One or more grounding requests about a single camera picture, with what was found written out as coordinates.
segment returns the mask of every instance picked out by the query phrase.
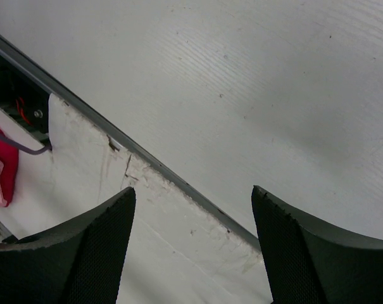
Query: metal edge strip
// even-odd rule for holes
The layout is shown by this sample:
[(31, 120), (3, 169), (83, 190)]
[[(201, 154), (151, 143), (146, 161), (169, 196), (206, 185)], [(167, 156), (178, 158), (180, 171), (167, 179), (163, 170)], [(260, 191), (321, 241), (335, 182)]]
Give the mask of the metal edge strip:
[(34, 81), (38, 86), (48, 93), (54, 93), (64, 99), (68, 104), (75, 107), (92, 123), (97, 125), (103, 132), (113, 138), (116, 142), (126, 147), (129, 151), (137, 153), (141, 158), (146, 160), (151, 166), (157, 170), (164, 178), (173, 182), (186, 195), (190, 196), (200, 207), (216, 217), (226, 228), (230, 229), (238, 236), (243, 238), (253, 248), (260, 250), (258, 238), (250, 233), (247, 229), (237, 223), (225, 212), (215, 206), (208, 198), (190, 186), (184, 179), (171, 171), (162, 164), (153, 155), (138, 145), (128, 135), (115, 127), (111, 122), (105, 119), (95, 109), (90, 107), (85, 101), (80, 99), (71, 90), (57, 81), (53, 76), (43, 70), (38, 64), (33, 62), (28, 56), (24, 55), (5, 38), (0, 35), (0, 55), (14, 65), (19, 71), (24, 73), (29, 79)]

